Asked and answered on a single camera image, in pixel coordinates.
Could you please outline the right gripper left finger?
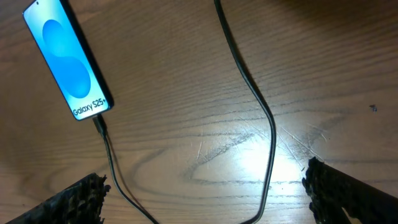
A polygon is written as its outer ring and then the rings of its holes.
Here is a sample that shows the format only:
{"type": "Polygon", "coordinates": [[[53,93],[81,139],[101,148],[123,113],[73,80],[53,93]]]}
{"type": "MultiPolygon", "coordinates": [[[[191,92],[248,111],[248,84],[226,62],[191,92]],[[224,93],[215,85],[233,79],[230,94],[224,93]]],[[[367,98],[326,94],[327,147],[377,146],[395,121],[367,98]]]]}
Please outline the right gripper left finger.
{"type": "Polygon", "coordinates": [[[75,182],[7,224],[103,224],[101,209],[111,186],[96,173],[75,182]]]}

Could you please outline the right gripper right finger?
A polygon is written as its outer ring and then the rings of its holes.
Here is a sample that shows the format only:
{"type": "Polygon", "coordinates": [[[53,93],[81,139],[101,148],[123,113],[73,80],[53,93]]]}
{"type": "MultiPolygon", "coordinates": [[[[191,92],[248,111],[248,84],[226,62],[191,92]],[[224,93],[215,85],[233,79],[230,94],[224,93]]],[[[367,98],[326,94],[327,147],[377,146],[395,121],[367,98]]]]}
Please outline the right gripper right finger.
{"type": "Polygon", "coordinates": [[[316,223],[397,223],[397,198],[340,172],[316,157],[302,179],[316,223]]]}

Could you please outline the blue-screen Galaxy smartphone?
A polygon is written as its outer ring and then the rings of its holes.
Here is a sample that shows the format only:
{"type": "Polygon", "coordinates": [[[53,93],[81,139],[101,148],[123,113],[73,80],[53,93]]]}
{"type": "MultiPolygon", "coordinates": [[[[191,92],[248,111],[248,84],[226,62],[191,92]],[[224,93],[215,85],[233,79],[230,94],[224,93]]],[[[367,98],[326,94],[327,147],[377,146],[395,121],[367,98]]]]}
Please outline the blue-screen Galaxy smartphone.
{"type": "Polygon", "coordinates": [[[36,0],[22,15],[73,117],[110,110],[113,97],[70,3],[36,0]]]}

